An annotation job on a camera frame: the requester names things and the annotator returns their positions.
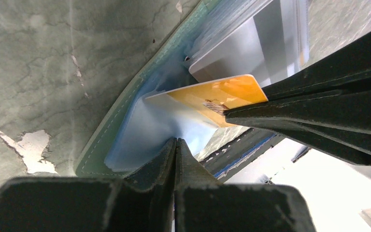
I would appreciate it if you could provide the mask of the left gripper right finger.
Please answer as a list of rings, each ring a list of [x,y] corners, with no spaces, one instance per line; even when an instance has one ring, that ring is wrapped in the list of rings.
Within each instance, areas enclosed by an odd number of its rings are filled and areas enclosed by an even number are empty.
[[[174,220],[178,232],[313,232],[300,192],[287,185],[223,184],[192,155],[175,152]]]

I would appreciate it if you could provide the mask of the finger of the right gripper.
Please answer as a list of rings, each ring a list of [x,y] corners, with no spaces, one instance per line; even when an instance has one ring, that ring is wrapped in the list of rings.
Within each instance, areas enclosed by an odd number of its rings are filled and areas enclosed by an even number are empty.
[[[371,78],[371,32],[293,76],[264,87],[270,101]]]
[[[281,134],[355,165],[371,166],[371,90],[332,90],[226,112],[226,121]]]

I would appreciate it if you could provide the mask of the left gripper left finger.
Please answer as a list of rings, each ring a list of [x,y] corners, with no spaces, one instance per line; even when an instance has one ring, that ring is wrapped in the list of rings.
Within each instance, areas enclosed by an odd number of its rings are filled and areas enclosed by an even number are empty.
[[[0,187],[0,232],[168,232],[176,145],[123,179],[10,179]]]

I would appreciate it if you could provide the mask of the green card holder wallet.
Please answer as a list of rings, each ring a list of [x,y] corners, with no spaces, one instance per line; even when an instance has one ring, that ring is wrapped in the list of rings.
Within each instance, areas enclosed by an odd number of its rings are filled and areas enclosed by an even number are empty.
[[[135,75],[82,152],[79,177],[114,177],[171,138],[200,153],[223,112],[265,100],[265,87],[309,59],[308,1],[201,0]]]

